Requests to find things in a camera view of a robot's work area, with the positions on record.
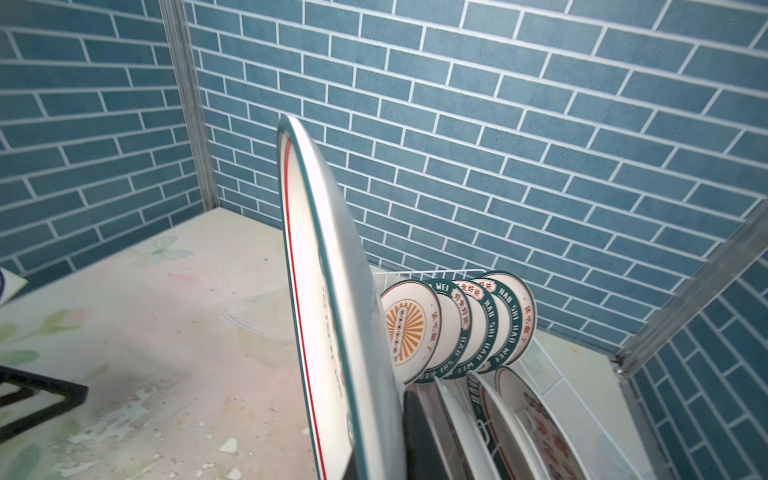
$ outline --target orange sunburst design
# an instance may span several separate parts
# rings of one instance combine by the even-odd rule
[[[402,332],[396,335],[395,326],[398,323],[401,324]],[[386,325],[395,364],[401,365],[419,349],[424,339],[424,309],[413,300],[397,302],[387,309]]]

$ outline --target metal corner post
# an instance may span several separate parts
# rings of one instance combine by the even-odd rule
[[[652,316],[648,323],[617,354],[630,375],[680,331],[712,299],[720,295],[768,249],[768,200],[755,208],[749,219]]]
[[[192,57],[192,42],[184,0],[160,0],[163,25],[170,49],[170,60],[174,66],[176,83],[179,87],[181,110],[187,124],[192,160],[200,185],[200,196],[205,211],[219,207],[214,164],[208,151],[208,139],[203,116],[203,102]]]

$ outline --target blue brick wall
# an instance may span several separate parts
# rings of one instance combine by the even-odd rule
[[[187,3],[222,204],[273,225],[299,116],[369,259],[523,276],[614,353],[768,194],[768,7]]]
[[[24,291],[200,213],[157,1],[0,10],[0,266]]]
[[[768,253],[632,377],[682,479],[768,478]]]

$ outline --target plate with orange sunburst pattern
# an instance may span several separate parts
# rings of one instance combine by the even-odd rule
[[[418,280],[395,283],[382,293],[381,301],[395,377],[410,383],[435,353],[442,323],[440,302],[429,285]]]

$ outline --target plate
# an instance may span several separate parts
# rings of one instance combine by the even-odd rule
[[[503,480],[548,480],[547,469],[520,421],[477,373],[467,373],[467,390],[488,452]]]
[[[458,359],[453,371],[444,377],[446,379],[463,377],[469,370],[482,365],[491,354],[498,328],[498,313],[493,295],[471,280],[453,280],[453,283],[462,289],[469,301],[472,328],[466,350]]]
[[[469,470],[468,478],[483,480],[501,480],[493,464],[491,454],[485,448],[480,431],[475,426],[475,419],[453,396],[448,386],[441,379],[435,379],[445,414],[451,423],[454,438],[462,450],[465,466]]]
[[[440,302],[441,326],[435,355],[426,370],[417,379],[418,383],[431,382],[448,375],[467,348],[472,312],[469,301],[462,289],[450,280],[433,278],[426,280]]]
[[[352,215],[301,122],[277,128],[296,346],[318,477],[405,478],[402,385]]]
[[[496,371],[496,388],[501,401],[533,440],[550,478],[586,480],[584,463],[538,394],[507,366]]]
[[[420,280],[403,280],[382,293],[384,320],[395,360],[395,378],[416,380],[435,354],[440,337],[440,301]]]
[[[506,361],[505,365],[510,365],[512,362],[519,359],[520,356],[525,353],[525,350],[528,349],[528,346],[531,345],[533,334],[536,331],[536,322],[538,318],[536,314],[536,300],[533,297],[533,292],[528,288],[528,285],[516,275],[512,275],[504,270],[495,270],[486,273],[483,277],[502,282],[509,287],[518,298],[522,314],[522,331],[520,333],[518,344],[515,346],[515,351]]]
[[[504,365],[518,344],[522,326],[522,315],[518,298],[511,289],[490,278],[476,278],[473,282],[481,285],[493,295],[498,311],[498,335],[493,343],[491,355],[485,363],[477,369],[478,372],[489,372]]]

